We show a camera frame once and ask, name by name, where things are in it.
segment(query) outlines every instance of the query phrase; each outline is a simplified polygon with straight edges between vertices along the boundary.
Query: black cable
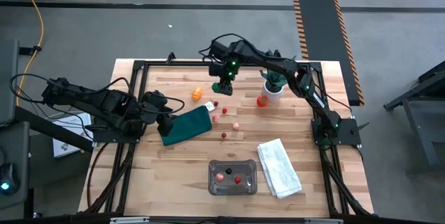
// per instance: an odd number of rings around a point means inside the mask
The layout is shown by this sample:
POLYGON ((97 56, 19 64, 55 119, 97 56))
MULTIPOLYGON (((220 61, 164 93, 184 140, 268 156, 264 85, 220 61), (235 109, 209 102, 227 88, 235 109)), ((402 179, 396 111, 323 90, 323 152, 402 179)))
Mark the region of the black cable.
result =
MULTIPOLYGON (((314 85, 315 85, 318 89, 320 89, 320 91, 322 91, 322 89, 320 88, 319 85, 317 85, 317 84, 315 84, 315 83, 314 83, 314 85)), ((328 97, 329 97, 331 100, 333 100, 334 102, 336 102, 336 103, 338 103, 338 104, 341 104, 341 105, 347 107, 347 108, 349 109, 349 111, 350 111, 351 114, 353 113, 353 109, 350 108, 348 105, 344 104, 343 102, 339 102, 338 100, 332 98, 330 95, 328 95, 328 93, 324 93, 324 94, 325 94, 326 96, 328 96, 328 97)))
POLYGON ((362 154, 362 151, 361 151, 356 145, 352 145, 352 147, 355 148, 355 149, 359 152, 360 157, 362 158, 362 163, 363 163, 363 154, 362 154))
POLYGON ((82 94, 83 95, 94 95, 94 94, 100 93, 100 92, 106 90, 107 88, 111 87, 112 85, 114 85, 116 82, 121 81, 121 80, 125 81, 128 89, 130 89, 130 83, 128 82, 128 80, 125 77, 119 77, 116 80, 110 82, 108 85, 104 86, 103 88, 100 88, 99 90, 96 90, 94 92, 89 92, 89 93, 83 92, 82 94))
POLYGON ((95 169, 96 163, 98 158, 100 157, 101 153, 105 150, 105 147, 108 145, 108 143, 105 143, 97 152, 96 157, 94 159, 94 161, 91 164, 91 169, 90 169, 90 173, 88 174, 88 180, 87 180, 87 184, 86 184, 86 202, 88 207, 91 207, 91 193, 90 193, 90 186, 91 186, 91 177, 92 177, 92 172, 95 169))
MULTIPOLYGON (((14 76, 9 80, 9 89, 11 90, 11 92, 12 92, 16 97, 18 97, 18 98, 24 100, 25 102, 34 102, 34 103, 41 103, 41 104, 44 104, 44 101, 35 101, 35 100, 32 100, 32 99, 27 99, 27 98, 25 98, 25 97, 22 97, 21 95, 19 95, 19 94, 15 91, 15 89, 13 88, 13 82, 14 82, 14 80, 16 80, 16 78, 18 78, 18 77, 22 77, 22 76, 32 76, 32 77, 36 77, 36 78, 39 78, 39 79, 42 79, 42 80, 46 81, 46 82, 49 83, 49 84, 52 84, 52 85, 57 86, 57 87, 59 87, 59 88, 64 88, 64 89, 66 89, 65 87, 63 87, 63 86, 61 86, 61 85, 59 85, 59 84, 57 84, 57 83, 55 83, 55 82, 53 82, 53 81, 50 81, 50 80, 48 80, 48 79, 46 79, 46 78, 44 78, 44 77, 42 77, 42 76, 40 76, 40 75, 37 75, 37 74, 16 74, 16 75, 14 75, 14 76)), ((127 84, 128 88, 130 89, 130 83, 128 82, 128 80, 127 80, 126 78, 124 78, 124 77, 120 77, 120 78, 117 78, 116 80, 112 81, 112 82, 109 83, 108 85, 104 86, 103 88, 100 88, 99 90, 96 90, 96 91, 94 91, 94 92, 90 92, 90 93, 82 93, 82 94, 84 94, 84 95, 93 95, 93 94, 95 94, 95 93, 100 93, 100 92, 106 90, 107 88, 109 88, 110 86, 114 85, 116 82, 118 82, 118 81, 120 81, 120 80, 124 80, 125 83, 127 84)))
MULTIPOLYGON (((17 89, 18 90, 20 90, 20 92, 22 93, 22 94, 24 94, 28 99, 31 99, 19 86, 17 86, 17 89)), ((39 113, 37 112, 37 110, 35 109, 35 107, 34 107, 34 105, 33 105, 33 102, 29 102, 29 104, 33 107, 33 109, 34 109, 34 112, 35 112, 35 114, 37 115, 37 116, 40 116, 39 115, 39 113)))
POLYGON ((52 120, 58 120, 58 119, 63 118, 65 115, 67 115, 67 114, 64 113, 64 114, 62 114, 61 116, 59 116, 59 117, 57 117, 57 118, 54 118, 54 117, 49 117, 49 118, 52 119, 52 120))
POLYGON ((244 38, 243 36, 237 35, 236 33, 225 33, 225 34, 223 34, 223 35, 219 35, 217 38, 214 38, 214 39, 211 41, 211 44, 210 44, 209 47, 207 47, 206 49, 203 49, 203 50, 199 50, 198 53, 201 54, 202 56, 206 57, 206 55, 203 54, 202 52, 203 52, 203 51, 207 51, 207 50, 209 50, 209 49, 211 48, 211 45, 212 45, 216 40, 221 39, 221 38, 224 38, 224 37, 227 37, 227 36, 236 36, 236 37, 242 39, 242 40, 244 41, 245 44, 247 44, 253 51, 255 51, 258 55, 260 55, 260 56, 263 57, 263 58, 269 58, 269 59, 278 58, 278 59, 282 59, 281 57, 274 57, 274 56, 267 56, 267 55, 265 55, 264 53, 262 53, 261 51, 259 51, 259 50, 258 50, 258 49, 257 49, 251 42, 250 42, 250 41, 248 41, 248 40, 247 40, 246 38, 244 38))
MULTIPOLYGON (((21 93, 23 93, 27 98, 29 98, 30 100, 32 100, 31 97, 29 97, 29 95, 27 95, 21 88, 17 87, 17 89, 19 89, 19 90, 21 91, 21 93)), ((35 114, 36 114, 37 116, 40 117, 39 113, 37 112, 37 110, 35 109, 35 107, 34 107, 34 105, 33 105, 33 102, 30 102, 30 104, 31 104, 31 106, 32 106, 33 109, 34 109, 35 114)), ((60 118, 57 118, 57 119, 51 118, 51 117, 49 117, 49 116, 43 111, 43 109, 42 109, 37 103, 34 103, 34 104, 40 109, 40 111, 43 113, 43 115, 45 115, 48 119, 52 119, 53 122, 61 122, 61 123, 63 123, 63 124, 71 124, 71 125, 81 126, 81 127, 72 127, 72 128, 82 128, 82 129, 84 128, 83 125, 80 125, 80 124, 77 124, 77 123, 73 123, 73 122, 63 122, 63 121, 59 120, 60 118)))
MULTIPOLYGON (((11 92, 12 92, 16 97, 18 97, 18 98, 24 100, 25 102, 32 102, 32 103, 36 103, 36 104, 37 104, 37 103, 40 103, 40 104, 44 104, 44 103, 45 103, 43 100, 42 100, 42 101, 36 101, 36 100, 33 100, 33 99, 28 99, 28 98, 22 97, 21 95, 19 95, 19 94, 15 91, 15 89, 13 88, 13 81, 14 81, 17 77, 21 77, 21 76, 32 76, 32 77, 37 77, 37 78, 39 78, 39 79, 42 79, 42 80, 46 81, 47 83, 50 83, 50 84, 55 85, 55 86, 58 86, 59 88, 64 88, 63 86, 61 86, 61 85, 59 85, 59 84, 57 84, 57 83, 55 83, 55 82, 53 82, 53 81, 50 81, 50 80, 48 80, 48 79, 46 79, 46 78, 44 78, 44 77, 41 77, 40 75, 37 75, 37 74, 16 74, 16 75, 14 75, 14 76, 9 80, 9 89, 11 90, 11 92)), ((95 93, 99 93, 99 92, 101 92, 101 91, 106 90, 107 88, 109 88, 109 87, 112 86, 114 83, 116 83, 116 82, 118 82, 118 81, 120 81, 120 80, 125 81, 125 83, 127 84, 128 88, 130 89, 130 83, 128 82, 128 80, 127 80, 126 78, 124 78, 124 77, 120 77, 120 78, 115 79, 114 81, 112 81, 112 82, 109 83, 108 85, 104 86, 103 88, 100 88, 99 90, 96 90, 96 91, 91 92, 91 93, 82 93, 82 94, 84 94, 84 95, 92 95, 92 94, 95 94, 95 93)), ((130 97, 132 98, 132 100, 133 100, 134 102, 136 102, 136 106, 137 106, 140 110, 142 110, 142 111, 144 111, 144 112, 147 112, 147 113, 158 113, 158 114, 165 114, 165 113, 166 113, 166 112, 151 111, 151 110, 143 109, 142 107, 140 107, 140 105, 139 105, 139 103, 138 103, 138 100, 136 99, 136 97, 135 97, 134 95, 132 95, 131 93, 128 93, 128 92, 126 92, 126 94, 127 94, 128 96, 130 96, 130 97)), ((173 98, 173 97, 167 97, 167 96, 161 96, 161 95, 156 95, 156 96, 158 96, 158 97, 163 97, 163 98, 166 98, 166 99, 171 99, 171 100, 174 100, 174 101, 177 101, 177 102, 182 103, 182 106, 179 107, 179 109, 176 109, 176 110, 174 110, 174 111, 172 111, 172 112, 167 112, 167 113, 176 113, 176 112, 179 112, 180 110, 182 110, 182 109, 185 107, 185 102, 184 102, 183 100, 181 100, 181 99, 177 99, 177 98, 173 98)))
POLYGON ((144 112, 147 112, 147 113, 158 113, 158 114, 166 114, 166 113, 168 113, 168 114, 171 114, 171 113, 177 113, 177 112, 181 111, 181 110, 185 107, 185 105, 186 105, 186 103, 185 103, 182 99, 177 99, 177 98, 173 98, 173 97, 157 95, 157 94, 155 94, 155 93, 152 93, 152 95, 155 95, 155 96, 157 96, 157 97, 161 97, 161 98, 171 99, 171 100, 174 100, 174 101, 177 101, 177 102, 182 103, 182 105, 181 105, 178 109, 173 110, 173 111, 171 111, 171 112, 160 112, 160 111, 151 111, 151 110, 143 109, 142 107, 140 107, 139 104, 136 103, 136 105, 138 106, 138 108, 139 108, 140 110, 142 110, 142 111, 144 111, 144 112))
POLYGON ((64 111, 64 110, 56 109, 56 108, 54 108, 54 106, 49 106, 49 108, 51 108, 51 109, 53 109, 53 110, 56 110, 56 111, 59 111, 59 112, 61 112, 61 113, 66 113, 66 114, 69 114, 69 115, 76 116, 76 117, 77 117, 78 119, 80 119, 80 121, 81 121, 83 132, 86 134, 86 136, 88 136, 88 137, 91 139, 91 141, 93 141, 93 138, 92 138, 92 137, 88 134, 88 132, 86 131, 86 129, 85 129, 85 124, 83 123, 83 120, 82 120, 82 118, 81 118, 80 116, 78 116, 77 114, 70 113, 70 112, 68 112, 68 111, 64 111))

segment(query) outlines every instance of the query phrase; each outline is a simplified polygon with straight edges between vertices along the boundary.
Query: black metal frame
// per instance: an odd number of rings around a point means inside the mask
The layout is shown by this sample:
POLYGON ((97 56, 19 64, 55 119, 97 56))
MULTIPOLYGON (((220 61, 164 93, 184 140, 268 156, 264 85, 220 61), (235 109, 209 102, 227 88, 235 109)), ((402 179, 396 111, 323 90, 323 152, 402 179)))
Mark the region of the black metal frame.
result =
MULTIPOLYGON (((136 87, 136 77, 138 76, 138 72, 142 69, 142 80, 140 83, 139 90, 139 99, 145 92, 145 86, 147 84, 147 76, 149 67, 151 66, 207 66, 209 63, 204 61, 172 61, 175 59, 175 55, 170 53, 167 61, 134 61, 133 62, 133 70, 131 73, 131 92, 134 91, 136 87)), ((305 66, 307 70, 311 70, 315 68, 317 71, 318 84, 321 89, 321 96, 327 103, 327 96, 325 91, 325 83, 323 80, 323 75, 321 73, 321 64, 319 62, 310 62, 310 63, 301 63, 302 66, 305 66)), ((247 64, 244 66, 255 67, 256 65, 247 64)), ((115 161, 113 164, 113 175, 111 177, 110 183, 106 186, 101 195, 95 200, 93 205, 89 207, 87 210, 83 212, 79 212, 75 215, 65 215, 65 216, 55 216, 55 217, 45 217, 45 218, 36 218, 36 219, 23 219, 23 220, 13 220, 6 221, 2 224, 6 223, 110 223, 111 218, 122 218, 124 217, 124 208, 127 199, 127 192, 129 187, 129 179, 131 174, 131 164, 134 157, 134 149, 135 144, 129 144, 129 151, 124 159, 121 162, 122 151, 124 148, 123 143, 118 144, 118 148, 116 150, 115 161), (118 202, 118 207, 116 211, 111 211, 113 206, 114 199, 114 190, 119 181, 119 179, 124 176, 122 183, 122 190, 120 199, 118 202), (102 208, 102 205, 106 202, 105 212, 98 213, 98 211, 102 208)), ((339 162, 339 155, 337 151, 336 145, 333 145, 331 148, 332 153, 332 163, 328 160, 326 151, 322 148, 320 151, 321 158, 321 167, 323 173, 323 180, 325 184, 326 191, 326 200, 329 210, 330 218, 333 219, 331 221, 343 220, 344 223, 424 223, 424 222, 416 222, 416 221, 405 221, 405 220, 397 220, 397 219, 389 219, 389 218, 380 218, 374 214, 368 213, 366 210, 361 208, 358 202, 354 199, 352 193, 348 190, 347 186, 343 183, 341 177, 341 168, 339 162), (337 211, 334 203, 334 196, 332 194, 332 187, 330 183, 330 177, 335 181, 337 186, 339 187, 340 198, 341 198, 341 214, 337 211), (348 211, 348 203, 354 209, 356 215, 349 214, 348 211)), ((319 222, 319 221, 330 221, 326 219, 319 218, 238 218, 238 217, 224 217, 224 216, 213 216, 213 217, 193 217, 193 216, 150 216, 147 217, 150 222, 158 222, 158 223, 171 223, 171 222, 186 222, 186 223, 196 223, 196 222, 205 222, 211 221, 215 224, 235 224, 235 223, 310 223, 310 222, 319 222)))
MULTIPOLYGON (((134 92, 134 88, 136 87, 136 77, 138 75, 138 72, 142 70, 142 79, 140 83, 139 88, 139 96, 138 99, 141 99, 144 92, 145 87, 147 84, 147 77, 148 77, 148 71, 149 67, 151 66, 208 66, 208 62, 204 61, 172 61, 175 59, 175 55, 173 53, 170 53, 168 56, 168 59, 166 61, 134 61, 133 62, 133 69, 131 73, 131 80, 130 80, 130 87, 131 91, 134 92)), ((247 64, 243 66, 251 66, 251 67, 257 67, 257 65, 253 64, 247 64)), ((321 64, 319 62, 310 62, 310 63, 302 63, 302 66, 305 66, 307 68, 307 71, 312 71, 315 69, 317 73, 317 79, 318 84, 321 89, 322 97, 327 104, 327 96, 325 91, 325 82, 322 75, 322 69, 321 64)), ((124 144, 118 144, 118 148, 116 150, 115 160, 113 163, 113 172, 111 175, 111 178, 116 179, 116 175, 118 173, 118 168, 122 156, 122 151, 124 148, 124 144)), ((131 160, 134 155, 134 148, 135 144, 129 144, 129 151, 127 153, 131 155, 131 160)), ((337 208, 334 204, 334 196, 332 193, 332 187, 330 183, 330 175, 333 175, 334 181, 337 183, 337 186, 339 187, 339 193, 340 193, 340 202, 341 202, 341 213, 342 214, 349 214, 349 208, 348 208, 348 196, 350 202, 355 200, 350 199, 350 195, 347 193, 343 193, 345 190, 346 192, 349 192, 346 185, 343 183, 342 175, 341 175, 341 168, 340 168, 340 160, 339 160, 339 154, 336 145, 333 145, 331 148, 332 153, 332 164, 327 160, 327 157, 325 155, 325 151, 320 149, 320 158, 321 158, 321 164, 322 164, 322 170, 323 170, 323 179, 325 184, 325 191, 326 191, 326 197, 327 197, 327 203, 328 203, 328 209, 329 214, 331 217, 334 217, 336 214, 338 214, 337 208)), ((131 166, 128 167, 124 174, 124 179, 122 183, 122 190, 120 199, 118 202, 118 208, 116 209, 117 213, 123 214, 124 208, 125 208, 125 202, 127 200, 127 192, 128 192, 128 186, 129 186, 129 178, 131 174, 131 166)), ((113 200, 114 200, 114 189, 111 189, 111 193, 106 200, 106 206, 105 206, 105 212, 111 212, 112 206, 113 206, 113 200)))
POLYGON ((29 122, 29 127, 32 130, 38 131, 41 134, 47 135, 52 138, 56 138, 64 143, 78 147, 86 152, 91 153, 93 151, 92 142, 87 138, 84 138, 78 134, 71 132, 61 126, 58 126, 48 120, 41 118, 38 115, 33 114, 26 109, 19 106, 15 107, 15 121, 29 122))
POLYGON ((444 101, 445 100, 445 61, 435 66, 431 70, 422 74, 417 79, 417 85, 411 88, 406 93, 390 101, 390 103, 383 105, 386 111, 391 112, 397 106, 403 106, 405 109, 408 122, 414 135, 423 148, 423 153, 428 162, 428 167, 414 168, 406 172, 408 176, 420 175, 426 173, 443 173, 445 172, 445 164, 443 164, 435 151, 433 142, 422 138, 420 135, 421 129, 417 125, 413 116, 413 109, 411 101, 444 101))

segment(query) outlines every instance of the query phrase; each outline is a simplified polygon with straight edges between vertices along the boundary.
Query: orange toy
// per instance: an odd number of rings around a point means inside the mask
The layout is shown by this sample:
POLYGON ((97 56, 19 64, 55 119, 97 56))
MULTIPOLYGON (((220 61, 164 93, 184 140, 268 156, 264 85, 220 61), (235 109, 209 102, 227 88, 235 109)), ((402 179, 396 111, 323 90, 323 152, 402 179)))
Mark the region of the orange toy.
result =
POLYGON ((202 89, 196 88, 192 93, 192 99, 193 101, 197 102, 199 99, 201 99, 202 96, 202 89))

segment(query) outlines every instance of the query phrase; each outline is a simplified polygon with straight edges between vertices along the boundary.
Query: toy tomato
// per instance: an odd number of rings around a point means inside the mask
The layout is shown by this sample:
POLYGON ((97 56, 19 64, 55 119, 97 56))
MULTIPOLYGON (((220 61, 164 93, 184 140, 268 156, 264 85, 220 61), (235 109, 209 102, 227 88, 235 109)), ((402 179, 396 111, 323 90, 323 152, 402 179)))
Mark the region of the toy tomato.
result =
POLYGON ((263 95, 258 96, 257 104, 258 104, 258 106, 266 106, 267 105, 267 97, 263 96, 263 95))
POLYGON ((202 89, 196 88, 192 93, 192 99, 193 101, 197 102, 199 99, 201 99, 202 96, 202 89))

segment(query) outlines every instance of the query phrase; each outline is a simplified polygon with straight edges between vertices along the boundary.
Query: yellow cable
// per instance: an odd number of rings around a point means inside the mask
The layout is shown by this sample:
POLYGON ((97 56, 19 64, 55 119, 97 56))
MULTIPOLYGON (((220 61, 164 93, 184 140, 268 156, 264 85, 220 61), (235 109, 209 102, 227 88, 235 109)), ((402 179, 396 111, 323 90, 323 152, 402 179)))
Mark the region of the yellow cable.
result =
MULTIPOLYGON (((35 4, 34 0, 31 0, 31 2, 33 3, 34 8, 37 11, 37 14, 39 15, 40 25, 42 27, 42 32, 40 33, 40 40, 39 40, 39 43, 37 44, 38 47, 41 47, 42 46, 42 41, 43 41, 43 35, 45 33, 45 26, 43 25, 43 19, 42 19, 42 15, 40 14, 39 8, 35 4)), ((26 65, 24 74, 26 74, 28 72, 29 66, 34 61, 34 58, 37 56, 37 53, 38 53, 38 51, 34 50, 33 56, 31 57, 31 59, 29 59, 28 65, 26 65)), ((20 81, 20 85, 19 85, 20 89, 22 89, 22 86, 23 86, 24 82, 25 82, 25 76, 22 76, 22 80, 20 81)), ((17 98, 16 104, 19 106, 19 98, 17 98)))

